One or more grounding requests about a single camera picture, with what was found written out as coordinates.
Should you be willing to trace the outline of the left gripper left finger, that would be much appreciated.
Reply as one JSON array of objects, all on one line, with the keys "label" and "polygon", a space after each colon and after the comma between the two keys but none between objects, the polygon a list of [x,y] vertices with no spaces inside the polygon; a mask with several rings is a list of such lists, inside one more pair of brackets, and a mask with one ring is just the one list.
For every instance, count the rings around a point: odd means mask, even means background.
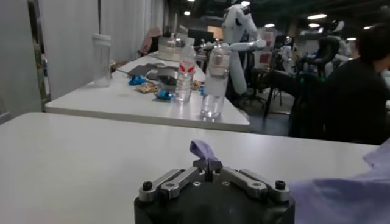
[{"label": "left gripper left finger", "polygon": [[187,169],[172,169],[154,181],[145,181],[138,191],[138,199],[145,203],[153,202],[162,193],[168,200],[177,198],[180,191],[191,183],[201,183],[207,179],[209,162],[199,159]]}]

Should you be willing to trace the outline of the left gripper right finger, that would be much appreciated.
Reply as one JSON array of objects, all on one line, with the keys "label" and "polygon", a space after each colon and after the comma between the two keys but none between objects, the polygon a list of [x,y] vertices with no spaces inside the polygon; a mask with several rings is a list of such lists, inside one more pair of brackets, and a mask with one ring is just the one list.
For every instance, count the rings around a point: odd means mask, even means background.
[{"label": "left gripper right finger", "polygon": [[247,169],[235,170],[223,166],[220,161],[210,162],[211,180],[226,187],[237,187],[250,198],[287,202],[291,199],[289,187],[284,181],[271,181]]}]

